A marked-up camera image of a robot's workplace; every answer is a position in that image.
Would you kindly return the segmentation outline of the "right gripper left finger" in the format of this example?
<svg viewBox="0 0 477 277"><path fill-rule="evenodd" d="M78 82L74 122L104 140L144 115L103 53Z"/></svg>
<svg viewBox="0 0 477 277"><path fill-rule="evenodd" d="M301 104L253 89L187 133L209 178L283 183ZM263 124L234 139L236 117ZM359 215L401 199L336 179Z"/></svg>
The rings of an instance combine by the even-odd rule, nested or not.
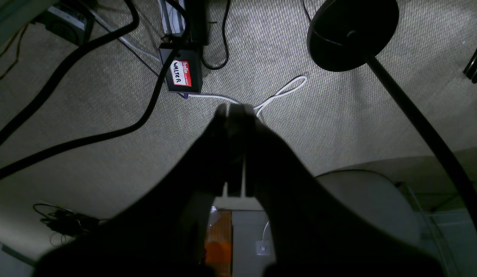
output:
<svg viewBox="0 0 477 277"><path fill-rule="evenodd" d="M229 179L231 120L219 105L202 135L145 196L95 231L50 251L36 277L215 277L201 263L210 208Z"/></svg>

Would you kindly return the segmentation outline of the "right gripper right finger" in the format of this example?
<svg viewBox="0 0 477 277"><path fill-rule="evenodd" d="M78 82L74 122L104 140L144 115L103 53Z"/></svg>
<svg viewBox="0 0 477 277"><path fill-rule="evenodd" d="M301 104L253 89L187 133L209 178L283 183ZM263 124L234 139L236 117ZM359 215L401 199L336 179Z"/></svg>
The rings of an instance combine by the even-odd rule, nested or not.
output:
<svg viewBox="0 0 477 277"><path fill-rule="evenodd" d="M231 149L245 159L247 196L267 214L276 263L265 277L442 277L439 261L335 199L249 105L229 108Z"/></svg>

